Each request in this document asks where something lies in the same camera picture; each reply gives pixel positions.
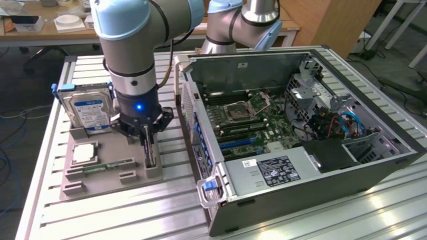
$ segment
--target blue led light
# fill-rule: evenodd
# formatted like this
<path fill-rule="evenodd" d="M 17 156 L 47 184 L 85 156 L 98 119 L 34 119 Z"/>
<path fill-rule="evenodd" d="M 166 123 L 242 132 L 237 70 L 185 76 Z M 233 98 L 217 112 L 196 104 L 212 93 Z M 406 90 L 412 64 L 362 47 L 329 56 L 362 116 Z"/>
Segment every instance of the blue led light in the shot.
<path fill-rule="evenodd" d="M 143 110 L 143 105 L 142 104 L 135 104 L 134 105 L 135 111 L 142 111 Z"/>

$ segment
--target gray robot arm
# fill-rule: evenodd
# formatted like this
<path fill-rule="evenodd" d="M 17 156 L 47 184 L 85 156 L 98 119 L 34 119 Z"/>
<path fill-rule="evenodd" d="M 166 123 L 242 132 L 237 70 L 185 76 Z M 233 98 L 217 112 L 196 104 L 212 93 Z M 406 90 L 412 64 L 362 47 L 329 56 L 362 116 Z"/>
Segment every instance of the gray robot arm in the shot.
<path fill-rule="evenodd" d="M 274 0 L 210 0 L 201 54 L 232 53 L 236 42 L 258 51 L 274 43 L 281 30 Z"/>
<path fill-rule="evenodd" d="M 90 0 L 90 9 L 119 112 L 110 127 L 142 144 L 173 119 L 158 104 L 153 51 L 200 24 L 202 0 Z"/>

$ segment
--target motherboard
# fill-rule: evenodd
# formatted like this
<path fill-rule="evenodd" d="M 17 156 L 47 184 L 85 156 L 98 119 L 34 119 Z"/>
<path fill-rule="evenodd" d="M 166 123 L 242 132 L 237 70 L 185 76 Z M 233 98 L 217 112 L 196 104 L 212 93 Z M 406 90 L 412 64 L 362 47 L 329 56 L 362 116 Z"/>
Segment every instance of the motherboard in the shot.
<path fill-rule="evenodd" d="M 248 93 L 248 100 L 205 106 L 225 161 L 289 149 L 300 142 L 274 96 Z"/>

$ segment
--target wooden cabinet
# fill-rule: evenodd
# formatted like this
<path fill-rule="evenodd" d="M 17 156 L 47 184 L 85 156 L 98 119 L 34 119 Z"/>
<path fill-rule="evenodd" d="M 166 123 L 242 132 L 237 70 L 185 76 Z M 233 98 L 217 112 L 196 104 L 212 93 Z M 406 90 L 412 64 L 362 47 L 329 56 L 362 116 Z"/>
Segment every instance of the wooden cabinet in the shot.
<path fill-rule="evenodd" d="M 381 0 L 280 0 L 300 25 L 293 46 L 328 45 L 345 58 Z"/>

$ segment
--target power supply label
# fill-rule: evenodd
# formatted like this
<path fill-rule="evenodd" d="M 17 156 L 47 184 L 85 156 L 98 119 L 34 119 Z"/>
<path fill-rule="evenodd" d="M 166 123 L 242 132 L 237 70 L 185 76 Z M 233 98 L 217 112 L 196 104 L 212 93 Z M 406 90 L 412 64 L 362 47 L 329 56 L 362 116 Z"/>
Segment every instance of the power supply label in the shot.
<path fill-rule="evenodd" d="M 269 187 L 301 179 L 288 156 L 280 156 L 264 161 L 257 161 L 256 164 Z"/>
<path fill-rule="evenodd" d="M 78 101 L 73 106 L 83 128 L 99 130 L 107 127 L 107 115 L 101 110 L 101 100 Z"/>

